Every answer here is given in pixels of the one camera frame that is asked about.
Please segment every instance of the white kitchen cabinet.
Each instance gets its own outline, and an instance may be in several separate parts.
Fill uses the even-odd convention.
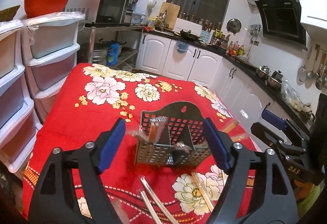
[[[162,75],[171,39],[145,33],[141,40],[136,67]]]
[[[269,103],[272,105],[273,99],[251,81],[247,89],[239,94],[231,112],[236,115],[245,131],[251,133],[252,124],[260,120],[262,111]]]
[[[198,50],[189,45],[188,50],[180,54],[175,45],[176,41],[171,41],[162,75],[172,79],[187,80]]]
[[[229,80],[225,83],[225,93],[221,100],[236,115],[240,111],[239,106],[251,82],[251,78],[237,67],[228,74],[228,78]]]
[[[200,83],[212,88],[216,73],[223,57],[215,53],[198,49],[188,81]]]
[[[215,77],[215,83],[213,86],[213,90],[215,91],[215,93],[221,100],[223,100],[223,98],[226,94],[227,84],[230,81],[232,72],[236,68],[237,67],[235,65],[233,65],[231,62],[229,62],[226,59],[223,59],[222,62],[220,63],[217,75]]]
[[[301,24],[315,41],[327,40],[327,0],[301,0]]]

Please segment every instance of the blue gripper pad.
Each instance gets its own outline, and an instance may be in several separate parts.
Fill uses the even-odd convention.
[[[277,129],[282,131],[286,130],[285,121],[282,118],[279,118],[277,115],[274,115],[271,111],[264,110],[261,114],[261,117]]]
[[[100,149],[99,164],[97,166],[100,173],[103,173],[110,167],[113,157],[116,155],[117,149],[125,135],[125,130],[125,121],[119,118],[110,131],[101,133],[95,141]]]
[[[232,146],[233,142],[229,138],[228,134],[217,130],[210,118],[206,118],[203,121],[203,132],[205,139],[208,142],[212,155],[217,163],[219,169],[228,171],[231,166],[228,163],[228,150]]]

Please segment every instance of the red floral tablecloth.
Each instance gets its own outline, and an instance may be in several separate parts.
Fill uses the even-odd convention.
[[[101,132],[110,130],[119,117],[125,119],[127,131],[136,129],[143,110],[159,110],[176,101],[194,103],[202,116],[210,117],[218,129],[222,129],[232,117],[213,93],[193,82],[114,71],[96,64],[77,65],[67,77],[45,124],[37,134],[33,155],[24,175],[23,215],[28,215],[34,186],[53,148],[77,149],[87,141],[94,141]],[[244,133],[243,128],[237,126],[229,135],[241,133]],[[242,143],[255,150],[250,139]],[[209,209],[191,177],[191,169],[134,165],[135,151],[136,140],[125,135],[111,167],[101,175],[108,196],[121,200],[130,222],[153,223],[139,193],[143,189],[140,177],[145,176],[179,223],[205,223],[210,215]],[[197,172],[215,204],[223,182],[221,171],[212,156],[201,163]],[[254,174],[251,173],[239,215],[244,215],[248,208],[254,181]],[[81,212],[90,216],[75,170],[73,177]],[[161,221],[169,223],[156,204],[151,202]]]

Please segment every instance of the cutting board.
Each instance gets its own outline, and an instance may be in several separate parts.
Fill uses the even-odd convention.
[[[166,24],[169,25],[169,29],[173,29],[176,24],[180,6],[164,2],[161,5],[161,9],[159,13],[164,13],[165,10],[167,10]]]

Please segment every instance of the metal utensil holder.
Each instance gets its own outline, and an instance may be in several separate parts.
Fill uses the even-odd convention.
[[[147,135],[151,127],[150,119],[158,116],[166,116],[168,120],[160,140],[158,143],[138,141],[135,163],[198,166],[211,155],[207,146],[198,146],[204,141],[202,135],[204,118],[196,105],[187,101],[179,101],[157,111],[142,111],[140,125]],[[180,141],[189,147],[190,153],[173,147]]]

